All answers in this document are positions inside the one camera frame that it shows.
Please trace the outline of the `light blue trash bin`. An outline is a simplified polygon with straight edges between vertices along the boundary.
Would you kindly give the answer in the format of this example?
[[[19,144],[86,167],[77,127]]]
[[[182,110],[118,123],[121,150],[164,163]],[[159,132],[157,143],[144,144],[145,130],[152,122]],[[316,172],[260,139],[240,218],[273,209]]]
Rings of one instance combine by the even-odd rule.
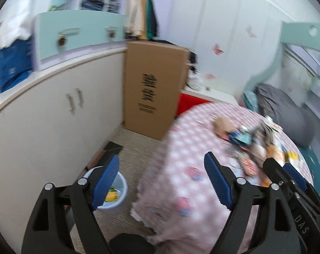
[[[89,170],[77,184],[88,187],[85,198],[92,210],[117,209],[128,191],[127,181],[119,172],[119,165],[114,163]]]

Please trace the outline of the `teal bed sheet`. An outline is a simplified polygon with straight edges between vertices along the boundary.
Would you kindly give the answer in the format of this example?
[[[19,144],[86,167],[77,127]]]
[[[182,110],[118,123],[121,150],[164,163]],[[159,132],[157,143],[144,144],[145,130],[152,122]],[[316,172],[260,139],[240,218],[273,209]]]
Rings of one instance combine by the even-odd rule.
[[[314,187],[317,190],[320,190],[320,164],[316,156],[316,153],[310,146],[305,149],[303,149],[302,147],[298,147],[298,149],[301,152],[303,158],[305,159],[308,168],[311,172],[311,176],[314,181]]]

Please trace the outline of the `grey folded quilt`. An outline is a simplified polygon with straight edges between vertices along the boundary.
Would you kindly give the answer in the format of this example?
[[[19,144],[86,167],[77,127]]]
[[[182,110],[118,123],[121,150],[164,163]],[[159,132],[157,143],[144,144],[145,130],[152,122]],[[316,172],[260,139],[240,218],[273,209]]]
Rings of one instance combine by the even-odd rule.
[[[258,110],[282,127],[283,132],[300,148],[307,149],[316,133],[314,117],[282,90],[259,83],[254,90]]]

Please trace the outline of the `pink checkered bed cover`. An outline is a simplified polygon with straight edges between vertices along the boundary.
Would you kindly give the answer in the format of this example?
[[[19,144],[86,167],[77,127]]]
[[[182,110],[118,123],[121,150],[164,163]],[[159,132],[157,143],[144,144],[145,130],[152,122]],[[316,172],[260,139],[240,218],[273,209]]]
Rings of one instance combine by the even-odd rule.
[[[238,177],[244,173],[230,143],[213,131],[219,116],[248,129],[264,120],[229,103],[194,106],[175,120],[138,183],[131,216],[154,231],[148,240],[157,253],[209,253],[225,226],[229,210],[216,196],[204,155],[212,152]]]

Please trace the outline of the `brown paper ball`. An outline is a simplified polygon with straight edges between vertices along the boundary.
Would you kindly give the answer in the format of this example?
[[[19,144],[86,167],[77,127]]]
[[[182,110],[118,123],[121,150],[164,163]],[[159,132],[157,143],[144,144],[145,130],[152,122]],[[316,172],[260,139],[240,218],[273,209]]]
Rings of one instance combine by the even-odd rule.
[[[217,117],[213,122],[213,129],[216,135],[223,136],[235,130],[235,126],[223,116]]]

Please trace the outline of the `white curved cabinet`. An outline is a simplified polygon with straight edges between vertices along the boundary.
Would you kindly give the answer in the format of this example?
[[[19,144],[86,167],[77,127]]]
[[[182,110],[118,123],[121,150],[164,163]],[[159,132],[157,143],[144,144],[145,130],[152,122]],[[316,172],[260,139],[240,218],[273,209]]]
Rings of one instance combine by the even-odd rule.
[[[0,233],[15,253],[43,186],[72,184],[121,125],[125,53],[54,70],[0,109]]]

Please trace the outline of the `red storage bench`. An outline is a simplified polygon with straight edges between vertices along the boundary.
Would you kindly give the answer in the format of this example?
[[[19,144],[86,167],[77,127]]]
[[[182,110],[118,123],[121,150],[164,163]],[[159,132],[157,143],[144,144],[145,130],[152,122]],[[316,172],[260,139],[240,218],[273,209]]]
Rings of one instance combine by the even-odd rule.
[[[209,88],[208,90],[203,87],[199,91],[192,90],[189,87],[185,87],[181,90],[176,116],[181,115],[190,108],[204,104],[204,103],[217,103],[226,102],[230,104],[237,104],[237,100],[229,94]]]

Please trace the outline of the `white plastic bag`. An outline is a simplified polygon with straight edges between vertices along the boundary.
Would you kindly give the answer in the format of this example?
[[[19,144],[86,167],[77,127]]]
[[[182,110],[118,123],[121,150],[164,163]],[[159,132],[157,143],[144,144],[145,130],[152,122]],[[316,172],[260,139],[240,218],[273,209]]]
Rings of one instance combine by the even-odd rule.
[[[190,89],[200,91],[204,86],[203,75],[197,70],[195,72],[190,70],[186,84]]]

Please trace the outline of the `large brown cardboard box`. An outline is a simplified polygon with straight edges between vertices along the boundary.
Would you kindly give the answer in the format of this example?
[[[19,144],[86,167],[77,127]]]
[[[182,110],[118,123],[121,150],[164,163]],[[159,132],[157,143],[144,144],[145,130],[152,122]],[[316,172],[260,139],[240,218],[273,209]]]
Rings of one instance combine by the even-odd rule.
[[[124,81],[125,128],[161,140],[174,121],[189,50],[170,44],[127,44]]]

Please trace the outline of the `teal drawer unit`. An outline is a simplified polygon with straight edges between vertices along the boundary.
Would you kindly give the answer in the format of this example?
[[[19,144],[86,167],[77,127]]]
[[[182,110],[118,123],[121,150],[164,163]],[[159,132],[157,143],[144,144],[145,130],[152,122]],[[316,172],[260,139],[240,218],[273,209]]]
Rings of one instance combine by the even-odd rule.
[[[34,70],[125,41],[126,16],[93,10],[59,10],[34,21]]]

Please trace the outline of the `blue and white bag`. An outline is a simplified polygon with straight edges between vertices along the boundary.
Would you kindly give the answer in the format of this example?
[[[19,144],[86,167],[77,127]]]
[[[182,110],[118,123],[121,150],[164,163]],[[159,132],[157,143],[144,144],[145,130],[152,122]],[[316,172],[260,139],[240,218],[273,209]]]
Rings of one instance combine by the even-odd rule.
[[[0,92],[24,81],[33,71],[35,0],[11,0],[0,22]]]

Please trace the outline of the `hanging clothes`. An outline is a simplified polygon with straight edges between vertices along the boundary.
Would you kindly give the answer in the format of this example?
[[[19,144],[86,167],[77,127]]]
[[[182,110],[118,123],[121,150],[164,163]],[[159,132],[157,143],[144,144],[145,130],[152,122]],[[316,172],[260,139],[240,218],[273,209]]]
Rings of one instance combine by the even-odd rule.
[[[126,37],[152,40],[158,36],[158,21],[153,0],[127,0]]]

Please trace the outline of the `teal bed headboard frame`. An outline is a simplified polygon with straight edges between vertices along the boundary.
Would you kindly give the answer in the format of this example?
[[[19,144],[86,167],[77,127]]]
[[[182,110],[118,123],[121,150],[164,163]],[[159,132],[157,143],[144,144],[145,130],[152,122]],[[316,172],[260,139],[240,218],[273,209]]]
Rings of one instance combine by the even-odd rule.
[[[260,74],[250,78],[244,93],[254,92],[259,83],[268,81],[282,68],[284,53],[294,57],[311,75],[311,84],[306,91],[310,108],[320,110],[320,23],[282,24],[277,52],[273,62]]]

